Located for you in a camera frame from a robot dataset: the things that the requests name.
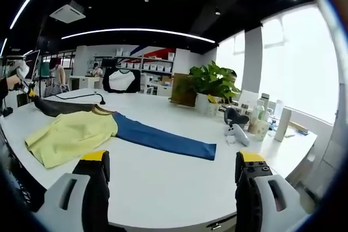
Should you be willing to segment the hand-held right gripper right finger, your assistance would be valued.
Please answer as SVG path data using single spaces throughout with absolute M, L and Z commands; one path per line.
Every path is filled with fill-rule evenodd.
M 237 152 L 235 183 L 236 231 L 297 231 L 309 216 L 299 193 L 256 153 Z

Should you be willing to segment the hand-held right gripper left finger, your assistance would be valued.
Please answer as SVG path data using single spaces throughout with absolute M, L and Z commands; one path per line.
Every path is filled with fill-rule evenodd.
M 45 192 L 35 217 L 48 231 L 106 231 L 109 182 L 109 152 L 88 153 Z

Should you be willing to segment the person's left hand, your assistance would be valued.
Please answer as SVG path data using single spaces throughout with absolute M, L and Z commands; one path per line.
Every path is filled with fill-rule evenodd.
M 16 85 L 21 85 L 21 79 L 17 75 L 13 75 L 6 79 L 8 90 L 12 90 Z

